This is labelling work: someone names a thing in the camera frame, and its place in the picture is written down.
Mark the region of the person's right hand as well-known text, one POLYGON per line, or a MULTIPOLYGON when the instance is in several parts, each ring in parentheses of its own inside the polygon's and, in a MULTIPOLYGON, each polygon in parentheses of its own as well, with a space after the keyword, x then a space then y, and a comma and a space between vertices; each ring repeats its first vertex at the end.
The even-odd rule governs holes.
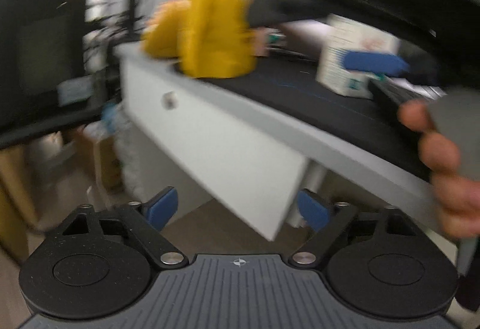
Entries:
POLYGON ((433 195, 437 199, 442 230, 456 239, 479 235, 479 182, 459 173, 461 154, 456 144, 438 133, 420 100, 400 106, 399 121, 421 133, 419 158, 430 170, 433 195))

